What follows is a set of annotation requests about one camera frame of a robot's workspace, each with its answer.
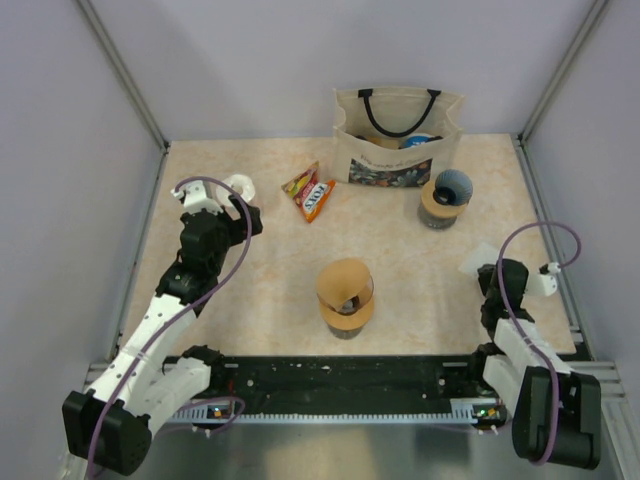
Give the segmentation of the white paper sheet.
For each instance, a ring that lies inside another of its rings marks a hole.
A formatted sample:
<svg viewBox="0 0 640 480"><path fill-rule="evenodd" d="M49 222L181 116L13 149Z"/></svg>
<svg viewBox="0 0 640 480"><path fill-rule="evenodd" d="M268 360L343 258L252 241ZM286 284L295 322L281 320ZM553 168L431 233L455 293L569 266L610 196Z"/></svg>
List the white paper sheet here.
<svg viewBox="0 0 640 480"><path fill-rule="evenodd" d="M485 265L495 265L498 256L499 250L496 247L483 242L465 257L458 270L463 274L477 277L478 270Z"/></svg>

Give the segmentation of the brown paper coffee filter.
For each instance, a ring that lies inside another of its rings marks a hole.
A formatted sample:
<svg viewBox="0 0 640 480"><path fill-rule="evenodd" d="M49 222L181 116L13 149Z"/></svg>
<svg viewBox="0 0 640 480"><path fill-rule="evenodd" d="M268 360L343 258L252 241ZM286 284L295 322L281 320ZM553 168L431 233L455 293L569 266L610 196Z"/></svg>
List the brown paper coffee filter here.
<svg viewBox="0 0 640 480"><path fill-rule="evenodd" d="M374 284L367 265L357 258L344 258L327 265L316 280L319 302L343 316L354 315L372 299Z"/></svg>

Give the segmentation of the blue ribbed dripper cone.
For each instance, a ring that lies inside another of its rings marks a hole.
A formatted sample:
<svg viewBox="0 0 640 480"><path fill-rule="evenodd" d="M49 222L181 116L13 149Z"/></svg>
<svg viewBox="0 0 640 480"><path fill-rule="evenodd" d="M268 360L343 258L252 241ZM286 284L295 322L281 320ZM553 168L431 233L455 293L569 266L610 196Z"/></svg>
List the blue ribbed dripper cone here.
<svg viewBox="0 0 640 480"><path fill-rule="evenodd" d="M460 170L445 170L435 179L433 196L438 204L445 206L466 205L472 195L472 181L468 175Z"/></svg>

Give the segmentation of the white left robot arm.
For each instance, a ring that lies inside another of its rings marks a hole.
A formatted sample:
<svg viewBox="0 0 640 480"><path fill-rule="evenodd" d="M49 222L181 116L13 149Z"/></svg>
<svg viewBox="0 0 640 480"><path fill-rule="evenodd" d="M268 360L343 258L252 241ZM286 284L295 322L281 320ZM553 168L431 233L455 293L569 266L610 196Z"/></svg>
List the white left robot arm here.
<svg viewBox="0 0 640 480"><path fill-rule="evenodd" d="M87 462L85 476L105 470L129 476L144 461L151 442L192 397L216 396L226 387L225 370L205 346L187 350L168 372L165 358L227 279L220 275L228 251L247 248L263 230L259 208L238 196L239 211L202 208L185 212L180 249L161 277L140 324L102 374L62 405L69 452Z"/></svg>

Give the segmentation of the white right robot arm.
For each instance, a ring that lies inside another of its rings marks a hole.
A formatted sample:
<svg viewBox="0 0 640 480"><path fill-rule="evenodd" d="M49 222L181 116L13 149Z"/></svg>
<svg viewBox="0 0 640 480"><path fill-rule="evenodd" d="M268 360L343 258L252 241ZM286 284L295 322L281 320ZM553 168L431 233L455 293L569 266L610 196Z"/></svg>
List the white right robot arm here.
<svg viewBox="0 0 640 480"><path fill-rule="evenodd" d="M600 383L563 361L522 305L527 295L553 295L558 271L551 263L532 273L511 259L478 268L491 341L477 349L466 380L474 393L495 391L502 400L519 457L593 470L601 459Z"/></svg>

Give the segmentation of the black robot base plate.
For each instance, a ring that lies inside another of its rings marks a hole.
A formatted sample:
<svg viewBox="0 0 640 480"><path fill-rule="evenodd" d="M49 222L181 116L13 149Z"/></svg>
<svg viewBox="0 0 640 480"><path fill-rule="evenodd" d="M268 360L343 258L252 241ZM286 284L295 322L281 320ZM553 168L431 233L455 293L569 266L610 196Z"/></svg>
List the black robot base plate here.
<svg viewBox="0 0 640 480"><path fill-rule="evenodd" d="M449 413L453 399L497 395L468 370L467 356L222 356L204 400L227 395L251 414Z"/></svg>

